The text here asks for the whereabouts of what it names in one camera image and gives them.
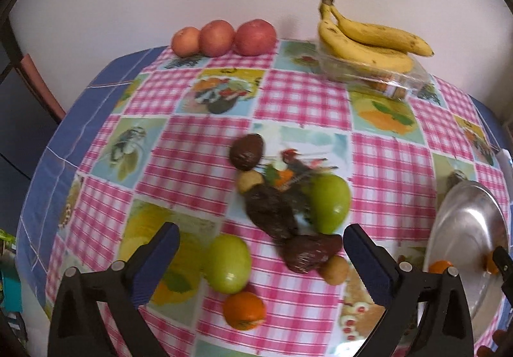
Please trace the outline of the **person's left hand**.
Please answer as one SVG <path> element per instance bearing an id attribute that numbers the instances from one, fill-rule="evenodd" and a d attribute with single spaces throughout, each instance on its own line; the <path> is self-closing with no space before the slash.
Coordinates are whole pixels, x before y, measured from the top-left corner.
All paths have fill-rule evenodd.
<path id="1" fill-rule="evenodd" d="M 496 355 L 497 350 L 502 346 L 502 343 L 505 341 L 508 341 L 509 337 L 511 337 L 511 333 L 508 331 L 497 329 L 497 331 L 494 332 L 492 335 L 492 340 L 497 346 L 496 350 L 492 350 L 488 346 L 480 346 L 479 349 L 476 351 L 477 357 L 494 357 Z"/>

